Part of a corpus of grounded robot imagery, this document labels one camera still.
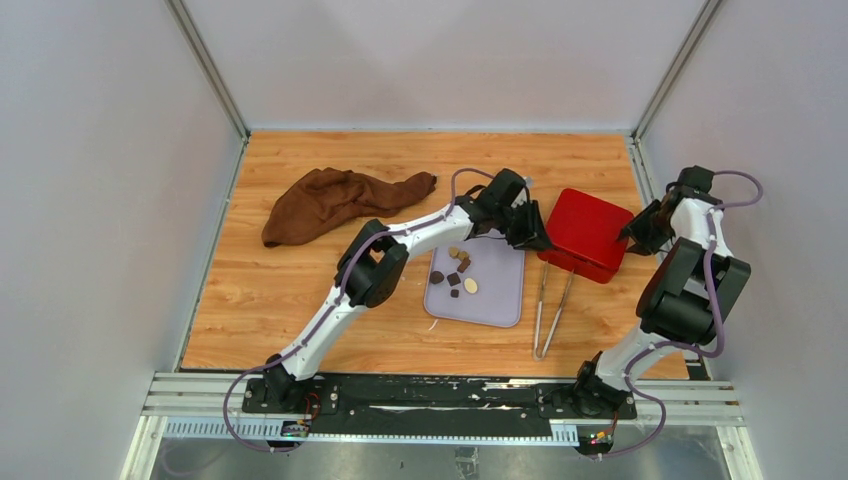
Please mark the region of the red box lid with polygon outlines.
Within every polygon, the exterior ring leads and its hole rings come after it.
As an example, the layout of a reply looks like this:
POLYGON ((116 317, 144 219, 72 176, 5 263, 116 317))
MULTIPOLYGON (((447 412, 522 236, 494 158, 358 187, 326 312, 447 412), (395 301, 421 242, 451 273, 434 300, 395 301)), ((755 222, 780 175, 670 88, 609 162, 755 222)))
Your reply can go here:
POLYGON ((623 261, 628 241, 621 230, 634 214, 613 203, 574 188, 566 188, 555 202, 546 232, 554 245, 547 261, 566 270, 577 265, 593 275, 614 275, 623 261))

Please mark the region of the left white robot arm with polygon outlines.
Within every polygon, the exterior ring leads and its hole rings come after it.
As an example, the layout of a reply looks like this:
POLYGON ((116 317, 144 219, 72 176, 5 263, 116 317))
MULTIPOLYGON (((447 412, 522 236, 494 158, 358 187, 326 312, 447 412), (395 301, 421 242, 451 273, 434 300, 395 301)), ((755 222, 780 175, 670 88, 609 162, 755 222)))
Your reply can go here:
POLYGON ((333 285, 315 315, 262 366, 271 404, 283 413, 304 405, 306 383, 331 347, 355 319, 390 298, 410 260, 491 230, 503 234, 515 250, 553 247, 526 178, 510 169, 490 176, 486 185, 453 194, 448 204, 423 217, 389 225, 368 221, 340 257, 333 285))

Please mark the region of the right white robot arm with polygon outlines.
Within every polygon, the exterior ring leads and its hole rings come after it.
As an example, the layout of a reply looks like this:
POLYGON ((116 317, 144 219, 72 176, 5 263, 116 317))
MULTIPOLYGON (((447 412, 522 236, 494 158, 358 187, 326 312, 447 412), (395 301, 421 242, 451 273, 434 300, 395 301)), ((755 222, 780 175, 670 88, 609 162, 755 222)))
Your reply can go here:
POLYGON ((711 193, 716 172, 701 166, 681 170, 664 196, 624 226, 629 252, 650 256, 669 248, 636 306, 640 323, 618 344, 581 366, 571 403, 584 417, 617 412, 635 392, 634 383, 674 351, 719 356, 724 322, 746 286, 750 265, 734 256, 721 227, 732 203, 711 193))

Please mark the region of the red box with white liners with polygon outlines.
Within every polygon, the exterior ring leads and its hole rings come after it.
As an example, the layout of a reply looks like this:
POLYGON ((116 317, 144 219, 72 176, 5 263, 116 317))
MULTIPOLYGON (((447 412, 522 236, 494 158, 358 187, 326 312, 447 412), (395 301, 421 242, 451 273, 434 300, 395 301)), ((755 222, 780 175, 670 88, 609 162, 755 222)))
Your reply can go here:
POLYGON ((537 257, 562 270, 599 284, 608 284, 618 273, 623 262, 623 249, 603 250, 599 256, 591 257, 568 251, 548 250, 537 257))

